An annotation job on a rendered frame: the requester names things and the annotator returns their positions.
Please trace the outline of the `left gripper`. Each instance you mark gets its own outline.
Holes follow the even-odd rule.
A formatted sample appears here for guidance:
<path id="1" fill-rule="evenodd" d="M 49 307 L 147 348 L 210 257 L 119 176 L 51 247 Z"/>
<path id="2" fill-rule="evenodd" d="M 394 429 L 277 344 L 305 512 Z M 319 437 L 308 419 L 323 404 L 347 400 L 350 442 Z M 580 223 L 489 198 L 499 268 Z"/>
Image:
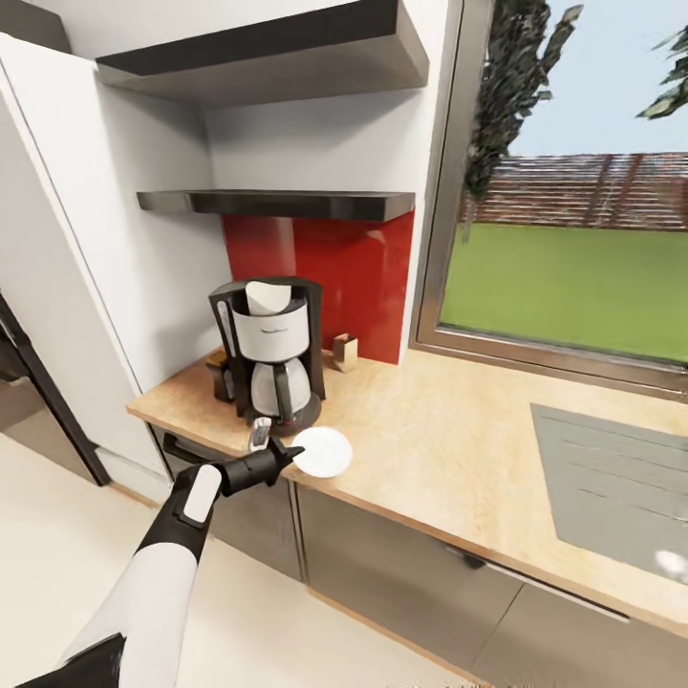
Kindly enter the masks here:
<path id="1" fill-rule="evenodd" d="M 249 469 L 249 486 L 267 482 L 274 486 L 282 469 L 293 463 L 294 457 L 306 451 L 304 445 L 287 447 L 276 436 L 268 437 L 265 450 L 247 454 L 242 458 Z"/>

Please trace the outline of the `bottle of coffee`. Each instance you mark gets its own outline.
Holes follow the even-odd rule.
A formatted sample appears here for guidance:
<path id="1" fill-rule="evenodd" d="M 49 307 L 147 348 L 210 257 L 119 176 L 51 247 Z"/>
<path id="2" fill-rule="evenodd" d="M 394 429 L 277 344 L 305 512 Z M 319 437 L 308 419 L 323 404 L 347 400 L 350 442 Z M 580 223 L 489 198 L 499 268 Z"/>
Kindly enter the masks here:
<path id="1" fill-rule="evenodd" d="M 233 384 L 231 384 L 231 371 L 229 371 L 229 357 L 222 348 L 216 350 L 208 358 L 205 366 L 214 379 L 214 397 L 219 401 L 227 402 L 235 399 Z"/>

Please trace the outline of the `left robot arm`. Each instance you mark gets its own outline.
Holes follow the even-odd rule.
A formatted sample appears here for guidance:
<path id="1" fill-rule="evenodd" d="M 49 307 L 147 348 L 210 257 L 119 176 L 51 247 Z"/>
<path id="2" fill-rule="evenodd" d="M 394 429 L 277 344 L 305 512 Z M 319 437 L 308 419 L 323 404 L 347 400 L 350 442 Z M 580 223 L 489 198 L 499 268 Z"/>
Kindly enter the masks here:
<path id="1" fill-rule="evenodd" d="M 271 418 L 253 423 L 247 455 L 195 464 L 171 495 L 116 585 L 66 647 L 54 669 L 14 688 L 177 688 L 186 620 L 213 506 L 267 482 L 306 451 L 269 437 Z"/>

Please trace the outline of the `saucer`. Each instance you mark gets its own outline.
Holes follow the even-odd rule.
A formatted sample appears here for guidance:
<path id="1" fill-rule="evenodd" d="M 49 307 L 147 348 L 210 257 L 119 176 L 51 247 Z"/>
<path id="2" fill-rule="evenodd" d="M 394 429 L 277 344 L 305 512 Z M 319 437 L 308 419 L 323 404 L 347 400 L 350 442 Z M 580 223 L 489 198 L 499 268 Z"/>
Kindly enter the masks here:
<path id="1" fill-rule="evenodd" d="M 322 479 L 342 473 L 353 458 L 351 443 L 335 428 L 307 427 L 297 435 L 292 445 L 306 447 L 306 451 L 294 457 L 297 467 Z"/>

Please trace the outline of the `paper coffee filter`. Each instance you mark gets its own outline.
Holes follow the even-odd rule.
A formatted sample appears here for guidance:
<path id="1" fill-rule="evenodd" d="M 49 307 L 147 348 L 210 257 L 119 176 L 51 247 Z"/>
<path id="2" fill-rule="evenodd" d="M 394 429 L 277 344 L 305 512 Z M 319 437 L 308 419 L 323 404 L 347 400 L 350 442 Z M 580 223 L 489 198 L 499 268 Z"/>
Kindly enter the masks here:
<path id="1" fill-rule="evenodd" d="M 290 302 L 290 286 L 249 282 L 246 286 L 246 294 L 251 316 L 275 316 Z"/>

